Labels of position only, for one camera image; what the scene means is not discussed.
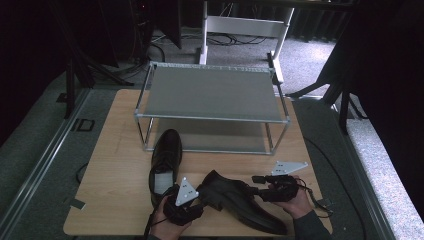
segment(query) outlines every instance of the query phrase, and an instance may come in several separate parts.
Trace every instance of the black stand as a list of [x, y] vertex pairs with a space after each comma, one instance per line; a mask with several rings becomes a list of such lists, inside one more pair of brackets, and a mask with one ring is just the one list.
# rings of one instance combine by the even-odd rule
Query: black stand
[[71, 28], [66, 20], [65, 13], [62, 10], [60, 4], [57, 0], [48, 0], [48, 5], [50, 11], [53, 14], [57, 24], [59, 25], [60, 32], [63, 35], [65, 41], [66, 53], [68, 55], [68, 65], [66, 68], [66, 115], [65, 118], [68, 118], [75, 107], [75, 83], [74, 75], [76, 74], [78, 80], [83, 87], [92, 88], [95, 84], [95, 81], [91, 75], [90, 69], [88, 66], [96, 69], [106, 77], [111, 78], [113, 81], [120, 85], [133, 86], [134, 83], [127, 82], [118, 76], [115, 76], [112, 72], [96, 63], [90, 57], [86, 56], [78, 46], [78, 43], [75, 39], [74, 34], [71, 31]]
[[294, 93], [286, 94], [288, 97], [293, 98], [299, 98], [303, 95], [306, 95], [307, 93], [318, 89], [326, 84], [330, 84], [330, 87], [325, 92], [322, 100], [325, 104], [333, 105], [337, 98], [342, 94], [342, 101], [340, 106], [340, 115], [339, 115], [339, 126], [344, 134], [347, 134], [347, 127], [346, 127], [346, 121], [347, 121], [347, 115], [348, 115], [348, 108], [349, 108], [349, 81], [346, 80], [343, 77], [335, 78], [332, 77], [329, 81], [323, 81], [323, 80], [317, 80], [315, 83], [297, 91]]

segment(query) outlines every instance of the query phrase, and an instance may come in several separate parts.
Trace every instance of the white triangular marker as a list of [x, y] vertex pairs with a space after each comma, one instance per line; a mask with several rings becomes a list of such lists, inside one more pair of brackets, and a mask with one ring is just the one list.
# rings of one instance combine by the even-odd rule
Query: white triangular marker
[[277, 161], [274, 168], [272, 169], [271, 175], [272, 176], [286, 175], [294, 171], [300, 170], [302, 168], [305, 168], [307, 166], [308, 166], [307, 162], [300, 163], [300, 162]]
[[191, 186], [186, 177], [181, 180], [180, 190], [178, 191], [176, 206], [181, 206], [199, 196], [199, 192]]

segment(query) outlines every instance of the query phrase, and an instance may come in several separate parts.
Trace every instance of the black leather shoe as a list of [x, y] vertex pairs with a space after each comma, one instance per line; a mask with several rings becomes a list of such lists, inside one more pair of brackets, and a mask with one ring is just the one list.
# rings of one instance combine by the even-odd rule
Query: black leather shoe
[[162, 198], [162, 193], [155, 193], [155, 174], [172, 173], [172, 187], [177, 181], [178, 169], [182, 157], [182, 144], [178, 132], [168, 129], [160, 136], [152, 154], [152, 168], [149, 173], [149, 189], [152, 205], [155, 207]]
[[286, 225], [254, 201], [251, 188], [240, 180], [230, 180], [212, 170], [197, 188], [200, 201], [221, 211], [227, 209], [243, 224], [259, 231], [286, 235]]

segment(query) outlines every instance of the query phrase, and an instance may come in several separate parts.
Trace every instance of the wooden tabletop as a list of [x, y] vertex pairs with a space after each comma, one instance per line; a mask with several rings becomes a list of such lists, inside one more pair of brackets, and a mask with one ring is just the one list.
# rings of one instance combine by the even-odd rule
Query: wooden tabletop
[[[139, 90], [120, 90], [111, 106], [97, 145], [75, 199], [85, 203], [80, 210], [71, 207], [64, 225], [68, 235], [143, 235], [148, 217], [153, 210], [148, 187], [152, 152], [144, 151], [134, 110]], [[187, 177], [196, 188], [211, 171], [220, 175], [253, 184], [253, 175], [270, 175], [277, 160], [307, 162], [308, 167], [296, 171], [317, 199], [321, 192], [315, 177], [302, 133], [290, 100], [286, 99], [291, 116], [288, 127], [275, 155], [224, 154], [184, 152], [178, 174], [178, 183]], [[293, 235], [291, 217], [281, 208], [257, 202], [267, 211], [282, 219]], [[332, 232], [330, 220], [322, 219]], [[184, 232], [184, 236], [273, 236], [243, 225], [225, 209], [221, 212], [205, 207], [200, 219]]]

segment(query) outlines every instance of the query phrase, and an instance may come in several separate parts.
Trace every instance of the dark background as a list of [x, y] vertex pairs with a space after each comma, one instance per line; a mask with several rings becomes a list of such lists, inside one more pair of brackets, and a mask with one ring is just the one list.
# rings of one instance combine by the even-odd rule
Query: dark background
[[[81, 48], [88, 49], [86, 53], [97, 61], [111, 65], [137, 55], [133, 16], [128, 6], [116, 7], [117, 2], [63, 2]], [[7, 0], [0, 4], [0, 144], [3, 144], [46, 86], [63, 73], [67, 54], [46, 1]], [[341, 31], [334, 28], [333, 36], [324, 36], [328, 40], [335, 38], [338, 43], [318, 81], [342, 82], [345, 91], [359, 96], [422, 217], [424, 5], [419, 0], [361, 1], [360, 5], [341, 37]], [[183, 5], [183, 13], [199, 13], [183, 14], [184, 25], [199, 27], [201, 7], [199, 1], [193, 0]], [[263, 17], [272, 16], [274, 10]], [[305, 19], [301, 16], [306, 13], [297, 12], [294, 18]], [[311, 14], [319, 15], [319, 12], [309, 12], [307, 16]], [[326, 14], [321, 19], [328, 19]], [[317, 34], [316, 27], [308, 28], [301, 23], [297, 22], [291, 36], [303, 37], [305, 41], [323, 37]]]

